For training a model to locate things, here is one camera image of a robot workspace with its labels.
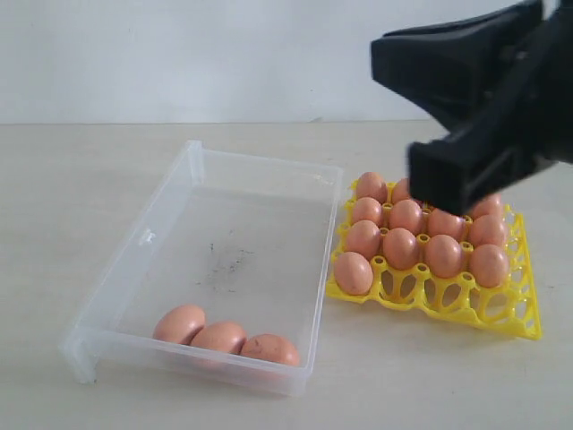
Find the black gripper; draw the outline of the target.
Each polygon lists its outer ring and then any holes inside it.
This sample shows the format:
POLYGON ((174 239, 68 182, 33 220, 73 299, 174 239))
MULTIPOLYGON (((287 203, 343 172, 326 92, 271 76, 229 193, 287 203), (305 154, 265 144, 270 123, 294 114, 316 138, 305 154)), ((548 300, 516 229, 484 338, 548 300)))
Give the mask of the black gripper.
POLYGON ((407 151, 411 195, 462 215, 485 197, 572 161, 572 3, 543 3, 385 33, 372 78, 447 134, 407 151))

